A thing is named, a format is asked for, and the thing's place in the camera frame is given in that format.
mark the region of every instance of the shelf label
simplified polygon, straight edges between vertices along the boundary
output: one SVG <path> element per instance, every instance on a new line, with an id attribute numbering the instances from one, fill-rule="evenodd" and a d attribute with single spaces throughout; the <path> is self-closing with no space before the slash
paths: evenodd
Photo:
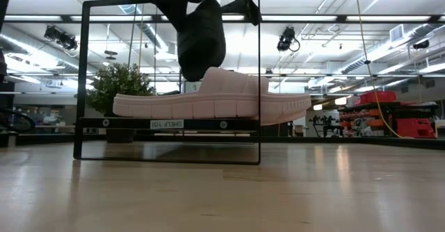
<path id="1" fill-rule="evenodd" d="M 151 120 L 150 129 L 183 129 L 183 119 Z"/>

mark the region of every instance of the green plant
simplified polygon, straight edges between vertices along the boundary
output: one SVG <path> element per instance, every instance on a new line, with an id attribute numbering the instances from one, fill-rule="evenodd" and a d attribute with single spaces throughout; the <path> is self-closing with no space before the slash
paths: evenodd
<path id="1" fill-rule="evenodd" d="M 155 89 L 149 86 L 148 76 L 140 73 L 139 67 L 115 63 L 95 73 L 87 90 L 86 103 L 105 116 L 113 116 L 113 99 L 116 94 L 152 96 Z"/>

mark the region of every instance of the wooden floor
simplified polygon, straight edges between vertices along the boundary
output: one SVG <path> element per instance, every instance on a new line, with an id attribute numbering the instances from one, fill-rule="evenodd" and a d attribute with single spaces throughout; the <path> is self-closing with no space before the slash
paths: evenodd
<path id="1" fill-rule="evenodd" d="M 165 155 L 134 146 L 123 153 Z M 445 231 L 445 152 L 264 144 L 262 156 L 189 165 L 77 161 L 72 144 L 0 149 L 0 232 Z"/>

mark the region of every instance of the potted plant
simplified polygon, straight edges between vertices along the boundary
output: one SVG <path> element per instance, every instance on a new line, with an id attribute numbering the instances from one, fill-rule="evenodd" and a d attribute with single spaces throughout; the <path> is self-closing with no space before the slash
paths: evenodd
<path id="1" fill-rule="evenodd" d="M 113 114 L 113 100 L 116 94 L 132 96 L 152 96 L 155 89 L 149 86 L 148 76 L 140 73 L 139 67 L 115 63 L 101 68 L 95 73 L 91 86 L 87 90 L 86 103 L 105 117 L 117 117 Z M 133 142 L 134 130 L 107 129 L 107 142 Z"/>

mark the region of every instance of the pink slide sandal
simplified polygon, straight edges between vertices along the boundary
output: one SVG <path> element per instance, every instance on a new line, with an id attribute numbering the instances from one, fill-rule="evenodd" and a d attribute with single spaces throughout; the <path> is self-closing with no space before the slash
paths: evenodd
<path id="1" fill-rule="evenodd" d="M 261 125 L 290 122 L 306 115 L 308 94 L 269 93 L 261 77 Z M 117 94 L 113 112 L 122 117 L 153 119 L 258 118 L 258 77 L 211 67 L 200 90 L 170 96 Z"/>

